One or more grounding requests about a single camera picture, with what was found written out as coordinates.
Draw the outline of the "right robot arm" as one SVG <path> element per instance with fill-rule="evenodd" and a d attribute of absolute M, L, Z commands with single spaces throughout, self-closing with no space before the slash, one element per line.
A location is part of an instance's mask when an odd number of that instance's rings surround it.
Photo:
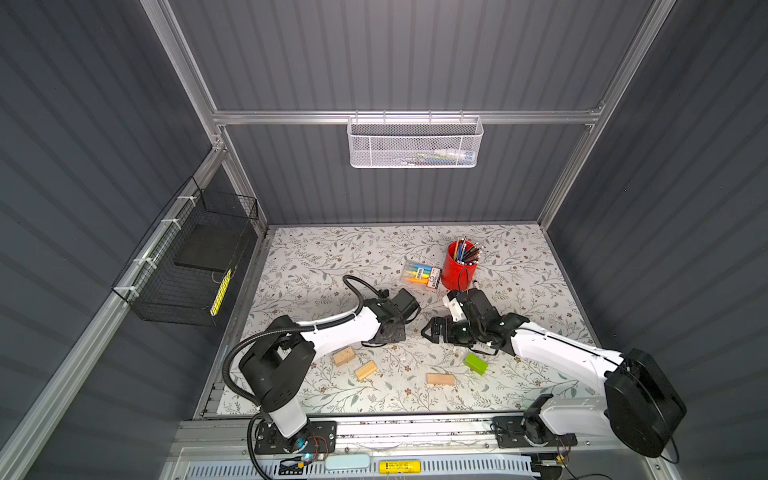
<path fill-rule="evenodd" d="M 500 313 L 476 288 L 451 291 L 443 299 L 449 313 L 434 317 L 421 334 L 432 343 L 493 352 L 545 364 L 592 389 L 586 399 L 541 394 L 517 426 L 533 446 L 547 446 L 568 435 L 613 437 L 630 450 L 660 458 L 674 443 L 687 407 L 655 359 L 590 346 L 516 313 Z"/>

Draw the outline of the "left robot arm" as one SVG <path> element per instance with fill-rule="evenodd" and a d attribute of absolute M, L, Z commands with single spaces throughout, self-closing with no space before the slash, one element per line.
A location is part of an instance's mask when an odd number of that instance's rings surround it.
<path fill-rule="evenodd" d="M 401 289 L 392 298 L 360 297 L 354 309 L 308 324 L 281 316 L 233 350 L 248 388 L 231 383 L 230 389 L 256 405 L 284 440 L 305 438 L 309 420 L 298 393 L 313 362 L 355 344 L 400 342 L 419 313 L 416 298 Z"/>

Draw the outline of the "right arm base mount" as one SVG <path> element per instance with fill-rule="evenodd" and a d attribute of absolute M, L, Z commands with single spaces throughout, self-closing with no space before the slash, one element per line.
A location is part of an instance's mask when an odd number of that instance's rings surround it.
<path fill-rule="evenodd" d="M 522 416 L 493 417 L 490 429 L 500 448 L 569 448 L 578 444 L 575 434 L 554 434 L 540 420 Z"/>

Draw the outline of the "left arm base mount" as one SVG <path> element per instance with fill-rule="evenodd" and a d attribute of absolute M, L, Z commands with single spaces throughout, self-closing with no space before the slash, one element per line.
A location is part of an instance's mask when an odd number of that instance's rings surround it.
<path fill-rule="evenodd" d="M 335 421 L 312 421 L 292 436 L 285 437 L 275 424 L 260 422 L 254 433 L 255 453 L 279 454 L 326 454 L 336 448 L 338 424 Z"/>

